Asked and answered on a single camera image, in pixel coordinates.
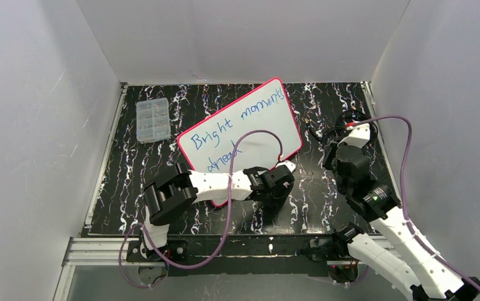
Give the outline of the pink framed whiteboard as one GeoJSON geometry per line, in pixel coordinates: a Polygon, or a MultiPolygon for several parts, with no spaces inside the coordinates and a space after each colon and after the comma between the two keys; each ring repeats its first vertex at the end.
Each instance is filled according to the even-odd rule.
{"type": "Polygon", "coordinates": [[[303,141],[284,85],[273,78],[181,133],[177,145],[191,170],[232,174],[272,169],[303,141]]]}

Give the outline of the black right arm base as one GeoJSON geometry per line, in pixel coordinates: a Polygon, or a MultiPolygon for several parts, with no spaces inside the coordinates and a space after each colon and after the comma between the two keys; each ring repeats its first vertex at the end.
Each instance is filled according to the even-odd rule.
{"type": "Polygon", "coordinates": [[[303,243],[296,251],[297,256],[305,256],[313,262],[325,262],[328,277],[334,284],[351,286],[360,283],[368,275],[369,267],[361,272],[360,261],[351,257],[342,242],[332,237],[314,238],[303,243]]]}

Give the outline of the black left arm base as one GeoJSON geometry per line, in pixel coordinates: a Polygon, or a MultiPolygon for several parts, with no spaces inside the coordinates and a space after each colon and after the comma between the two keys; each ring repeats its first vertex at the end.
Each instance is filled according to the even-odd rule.
{"type": "MultiPolygon", "coordinates": [[[[188,246],[186,240],[168,240],[165,246],[159,250],[168,259],[178,263],[188,259],[188,246]]],[[[130,241],[123,259],[131,263],[148,263],[163,261],[163,259],[145,242],[145,235],[142,230],[138,232],[138,240],[130,241]]]]}

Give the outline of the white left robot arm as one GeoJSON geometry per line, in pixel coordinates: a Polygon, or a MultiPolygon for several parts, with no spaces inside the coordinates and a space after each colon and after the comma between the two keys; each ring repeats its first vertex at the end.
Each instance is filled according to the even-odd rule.
{"type": "Polygon", "coordinates": [[[164,250],[169,226],[190,205],[203,201],[254,201],[275,208],[288,197],[295,181],[296,164],[280,162],[273,169],[252,167],[227,173],[204,173],[176,164],[172,172],[159,176],[143,190],[145,220],[139,236],[139,253],[148,260],[152,246],[164,250]]]}

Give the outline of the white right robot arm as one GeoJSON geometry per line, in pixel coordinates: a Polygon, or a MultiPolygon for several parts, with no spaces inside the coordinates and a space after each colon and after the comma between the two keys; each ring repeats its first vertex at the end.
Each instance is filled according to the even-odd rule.
{"type": "Polygon", "coordinates": [[[339,194],[398,253],[394,255],[353,223],[332,234],[333,249],[364,262],[389,281],[407,300],[474,300],[476,277],[462,278],[417,231],[408,228],[402,203],[388,186],[370,174],[362,147],[370,140],[368,124],[347,127],[348,135],[329,141],[324,167],[333,172],[339,194]]]}

